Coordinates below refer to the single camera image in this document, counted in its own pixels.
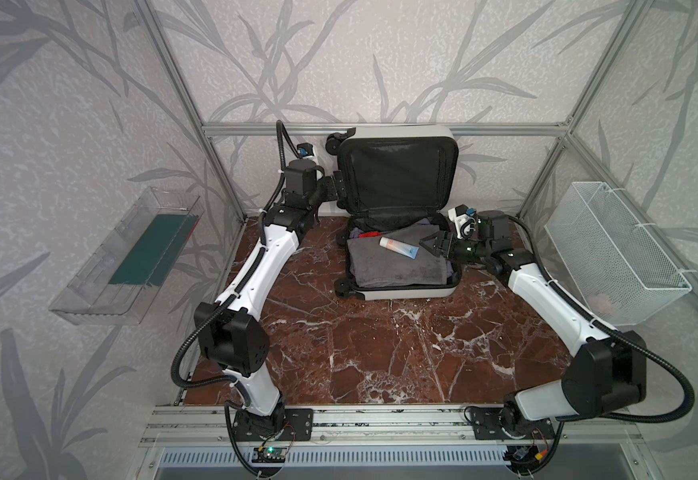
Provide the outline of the white blue cream tube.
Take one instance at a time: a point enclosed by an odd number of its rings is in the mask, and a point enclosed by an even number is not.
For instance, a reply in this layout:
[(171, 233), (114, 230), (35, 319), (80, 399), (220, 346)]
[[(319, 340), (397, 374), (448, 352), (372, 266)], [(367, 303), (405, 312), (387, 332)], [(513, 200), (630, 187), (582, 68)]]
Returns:
[(408, 243), (388, 237), (381, 237), (379, 240), (379, 245), (381, 248), (402, 255), (409, 259), (416, 259), (419, 252), (418, 246), (410, 245)]

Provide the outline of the white black suitcase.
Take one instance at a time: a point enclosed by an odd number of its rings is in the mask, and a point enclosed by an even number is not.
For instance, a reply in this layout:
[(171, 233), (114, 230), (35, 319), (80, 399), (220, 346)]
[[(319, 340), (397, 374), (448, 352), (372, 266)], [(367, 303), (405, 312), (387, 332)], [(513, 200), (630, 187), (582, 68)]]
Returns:
[(336, 157), (336, 170), (344, 175), (348, 198), (341, 209), (350, 216), (346, 229), (336, 237), (346, 252), (346, 274), (334, 284), (336, 295), (362, 300), (451, 295), (462, 270), (450, 261), (452, 276), (444, 286), (363, 289), (350, 272), (347, 248), (353, 227), (390, 231), (426, 218), (441, 231), (449, 231), (442, 211), (450, 199), (459, 156), (451, 130), (437, 124), (353, 127), (330, 134), (325, 149)]

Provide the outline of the grey towel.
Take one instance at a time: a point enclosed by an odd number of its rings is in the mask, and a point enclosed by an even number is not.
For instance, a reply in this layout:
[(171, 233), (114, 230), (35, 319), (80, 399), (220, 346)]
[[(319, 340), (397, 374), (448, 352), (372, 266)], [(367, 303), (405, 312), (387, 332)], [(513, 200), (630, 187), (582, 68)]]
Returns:
[(381, 246), (381, 239), (389, 238), (419, 247), (421, 239), (440, 231), (438, 225), (417, 223), (381, 237), (349, 239), (350, 272), (355, 282), (363, 289), (446, 285), (452, 268), (445, 258), (436, 257), (423, 248), (415, 258), (410, 258)]

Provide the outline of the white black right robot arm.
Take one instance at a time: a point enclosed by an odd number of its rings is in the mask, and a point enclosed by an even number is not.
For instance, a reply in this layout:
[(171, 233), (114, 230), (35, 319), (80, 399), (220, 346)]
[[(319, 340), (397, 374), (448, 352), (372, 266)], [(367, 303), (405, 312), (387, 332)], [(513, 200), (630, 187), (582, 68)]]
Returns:
[(504, 432), (522, 438), (552, 419), (590, 419), (642, 402), (646, 395), (644, 340), (602, 324), (546, 273), (533, 252), (514, 246), (516, 218), (500, 211), (453, 209), (455, 232), (429, 235), (419, 244), (459, 265), (478, 264), (514, 292), (552, 328), (572, 361), (562, 377), (509, 395), (498, 416)]

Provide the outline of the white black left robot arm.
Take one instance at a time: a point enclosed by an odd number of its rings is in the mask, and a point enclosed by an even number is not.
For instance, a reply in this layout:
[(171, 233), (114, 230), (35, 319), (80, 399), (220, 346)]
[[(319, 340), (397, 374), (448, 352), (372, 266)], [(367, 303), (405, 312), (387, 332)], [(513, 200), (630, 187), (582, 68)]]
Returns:
[(253, 438), (273, 436), (286, 425), (283, 396), (267, 366), (271, 341), (260, 323), (263, 306), (282, 268), (316, 223), (321, 204), (336, 199), (334, 179), (313, 154), (290, 161), (282, 169), (282, 179), (281, 200), (260, 215), (253, 252), (215, 302), (196, 308), (196, 331), (188, 340), (198, 343), (201, 355), (221, 373), (186, 380), (184, 387), (231, 384), (243, 403), (228, 425), (246, 427)]

